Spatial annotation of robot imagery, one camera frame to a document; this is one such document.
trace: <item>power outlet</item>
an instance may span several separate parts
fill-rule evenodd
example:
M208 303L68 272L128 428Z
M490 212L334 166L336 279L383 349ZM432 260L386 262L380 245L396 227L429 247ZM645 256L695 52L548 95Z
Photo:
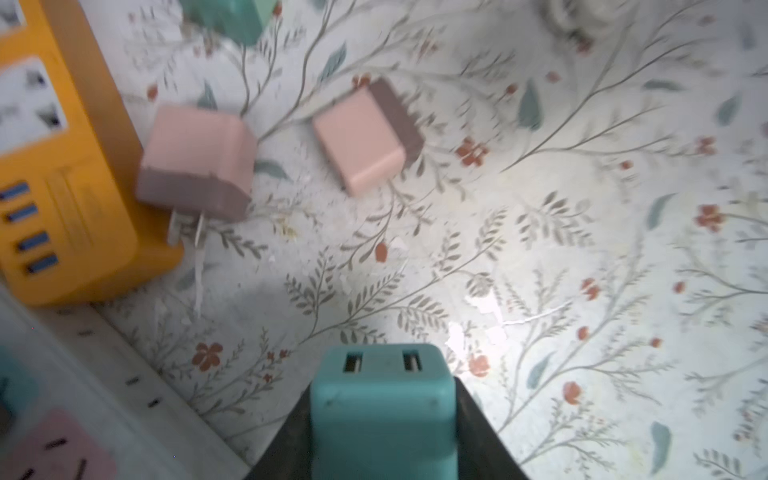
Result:
M0 35L27 25L18 0L0 0Z
M0 71L0 157L66 129L61 102L40 58Z
M117 470L109 453L61 409L51 410L0 462L9 480L112 480Z

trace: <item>floral tablecloth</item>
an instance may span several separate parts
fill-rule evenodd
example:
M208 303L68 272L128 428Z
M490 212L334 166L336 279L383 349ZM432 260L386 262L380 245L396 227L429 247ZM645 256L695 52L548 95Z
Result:
M248 462L329 346L419 341L532 478L768 475L768 2L589 42L522 0L286 0L252 48L82 3L142 139L166 101L260 139L248 220L98 306ZM352 199L308 120L378 77L427 145Z

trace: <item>white power strip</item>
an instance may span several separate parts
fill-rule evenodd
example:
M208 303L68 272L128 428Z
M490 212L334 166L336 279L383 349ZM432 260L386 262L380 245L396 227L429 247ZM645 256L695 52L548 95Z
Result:
M57 410L109 452L120 480L245 477L245 462L91 307L75 307L66 316L33 312L0 283L0 346L38 390L10 433L0 437L3 480L9 452Z
M66 129L67 118L40 58L0 71L0 157Z

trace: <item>teal charger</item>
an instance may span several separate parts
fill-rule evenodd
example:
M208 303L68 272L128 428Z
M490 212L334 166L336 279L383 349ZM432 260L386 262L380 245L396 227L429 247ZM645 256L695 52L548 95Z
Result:
M458 480L456 385L433 345L332 349L310 408L313 480Z
M179 0L184 17L250 47L272 19L278 0Z

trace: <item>teal plug adapter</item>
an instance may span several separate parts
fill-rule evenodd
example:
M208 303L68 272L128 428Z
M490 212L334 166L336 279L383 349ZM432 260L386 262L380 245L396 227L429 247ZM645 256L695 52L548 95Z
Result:
M456 384L433 345L342 346L310 386L313 480L457 480Z

